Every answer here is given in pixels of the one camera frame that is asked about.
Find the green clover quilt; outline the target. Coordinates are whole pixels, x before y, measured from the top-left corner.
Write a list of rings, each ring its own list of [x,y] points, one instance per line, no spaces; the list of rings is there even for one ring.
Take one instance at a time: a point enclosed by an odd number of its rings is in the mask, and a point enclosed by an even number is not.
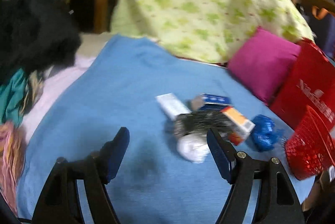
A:
[[[117,0],[111,32],[155,38],[181,58],[227,62],[258,27],[296,43],[312,30],[291,0]]]

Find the white long medicine box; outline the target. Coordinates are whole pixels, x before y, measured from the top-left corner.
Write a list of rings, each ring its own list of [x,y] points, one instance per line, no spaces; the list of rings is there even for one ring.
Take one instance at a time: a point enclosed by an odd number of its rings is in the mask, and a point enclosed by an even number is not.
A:
[[[191,110],[173,93],[158,95],[156,101],[171,121],[175,121],[179,115],[191,113]]]

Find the red Nilrich paper bag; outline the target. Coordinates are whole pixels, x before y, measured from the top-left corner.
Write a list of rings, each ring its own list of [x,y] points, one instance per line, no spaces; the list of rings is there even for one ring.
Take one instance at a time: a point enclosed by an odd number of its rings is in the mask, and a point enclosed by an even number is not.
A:
[[[312,41],[302,41],[301,51],[270,109],[289,127],[296,128],[312,107],[328,130],[334,127],[334,64]]]

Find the red mesh waste basket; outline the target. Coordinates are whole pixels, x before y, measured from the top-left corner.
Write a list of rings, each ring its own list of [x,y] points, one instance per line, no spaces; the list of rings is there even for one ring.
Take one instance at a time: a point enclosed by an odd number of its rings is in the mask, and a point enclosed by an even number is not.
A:
[[[310,106],[285,143],[289,168],[295,178],[305,180],[334,166],[334,142],[329,131]]]

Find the magenta pillow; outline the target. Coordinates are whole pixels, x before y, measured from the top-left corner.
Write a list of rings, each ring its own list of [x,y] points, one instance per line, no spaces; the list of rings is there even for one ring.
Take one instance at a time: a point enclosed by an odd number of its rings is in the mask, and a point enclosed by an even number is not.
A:
[[[301,46],[258,27],[228,62],[230,74],[269,104],[296,62]]]

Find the blue cardboard box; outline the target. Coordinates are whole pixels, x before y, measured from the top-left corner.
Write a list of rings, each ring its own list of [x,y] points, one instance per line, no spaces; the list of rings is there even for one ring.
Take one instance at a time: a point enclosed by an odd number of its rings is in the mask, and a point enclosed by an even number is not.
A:
[[[231,106],[232,101],[229,97],[215,94],[200,94],[189,101],[188,104],[192,111],[203,110],[223,110]]]

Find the blue plastic bag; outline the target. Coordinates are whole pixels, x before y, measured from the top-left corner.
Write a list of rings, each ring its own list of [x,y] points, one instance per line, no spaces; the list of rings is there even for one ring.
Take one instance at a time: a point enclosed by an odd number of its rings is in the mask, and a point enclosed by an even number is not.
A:
[[[257,115],[253,118],[254,128],[251,131],[251,140],[258,151],[271,151],[282,138],[284,129],[279,128],[275,122],[265,116]]]

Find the black grey plastic bag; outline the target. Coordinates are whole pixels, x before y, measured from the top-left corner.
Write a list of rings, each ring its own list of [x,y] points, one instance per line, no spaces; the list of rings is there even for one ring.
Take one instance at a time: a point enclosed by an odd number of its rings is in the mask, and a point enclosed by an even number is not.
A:
[[[217,110],[195,111],[189,114],[180,114],[174,122],[173,133],[176,138],[196,134],[206,138],[209,129],[216,129],[223,139],[234,132],[234,123],[222,112]]]

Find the pink white bed sheet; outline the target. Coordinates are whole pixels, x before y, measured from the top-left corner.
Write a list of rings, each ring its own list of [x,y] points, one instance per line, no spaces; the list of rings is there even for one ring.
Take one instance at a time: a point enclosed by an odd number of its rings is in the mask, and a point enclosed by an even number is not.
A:
[[[58,97],[92,65],[95,57],[76,55],[74,66],[61,68],[54,66],[48,70],[40,99],[32,110],[23,117],[21,127],[28,145],[38,125]]]

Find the white tissue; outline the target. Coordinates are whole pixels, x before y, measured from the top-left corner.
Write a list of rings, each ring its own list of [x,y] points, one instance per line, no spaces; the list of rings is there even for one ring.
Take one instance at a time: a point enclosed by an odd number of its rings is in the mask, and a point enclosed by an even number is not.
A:
[[[203,138],[188,134],[178,139],[177,152],[189,162],[203,163],[210,149]]]

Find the orange white medicine box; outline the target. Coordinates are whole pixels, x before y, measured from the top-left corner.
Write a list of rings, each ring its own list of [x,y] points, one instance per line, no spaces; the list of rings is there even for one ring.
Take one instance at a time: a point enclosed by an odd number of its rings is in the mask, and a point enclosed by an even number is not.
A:
[[[250,136],[255,124],[232,106],[224,108],[221,112],[233,123],[232,133],[228,137],[230,142],[234,145],[243,143]]]

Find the teal garment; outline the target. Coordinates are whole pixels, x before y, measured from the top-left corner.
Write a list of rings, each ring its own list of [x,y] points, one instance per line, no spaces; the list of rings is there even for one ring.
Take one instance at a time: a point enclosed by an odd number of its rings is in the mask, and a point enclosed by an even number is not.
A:
[[[19,69],[1,85],[1,124],[12,122],[16,128],[21,125],[23,115],[20,110],[27,81],[27,75]]]

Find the black clothes pile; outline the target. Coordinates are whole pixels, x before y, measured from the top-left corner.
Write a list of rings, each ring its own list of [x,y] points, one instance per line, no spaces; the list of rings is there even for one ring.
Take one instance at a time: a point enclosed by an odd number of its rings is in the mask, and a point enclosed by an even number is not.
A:
[[[1,83],[19,69],[72,66],[80,45],[65,0],[1,1]]]

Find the colourful patterned cloth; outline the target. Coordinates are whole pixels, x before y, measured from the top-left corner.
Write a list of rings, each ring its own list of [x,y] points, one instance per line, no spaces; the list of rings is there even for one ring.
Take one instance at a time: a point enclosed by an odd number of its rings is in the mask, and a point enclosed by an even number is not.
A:
[[[27,75],[26,91],[21,105],[23,116],[31,111],[44,89],[42,72]],[[25,144],[23,132],[12,122],[1,124],[1,194],[11,211],[17,215],[16,188],[22,174]]]

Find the blue towel blanket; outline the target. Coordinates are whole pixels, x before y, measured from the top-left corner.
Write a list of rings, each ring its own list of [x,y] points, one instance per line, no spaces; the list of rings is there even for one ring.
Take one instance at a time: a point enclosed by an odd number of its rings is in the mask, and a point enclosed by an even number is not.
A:
[[[231,187],[211,156],[196,164],[177,153],[173,125],[156,100],[168,93],[183,102],[202,93],[227,96],[247,118],[262,114],[292,133],[224,68],[178,59],[145,38],[115,36],[32,135],[17,187],[19,216],[32,217],[58,157],[84,159],[126,127],[129,147],[107,186],[120,221],[215,223]]]

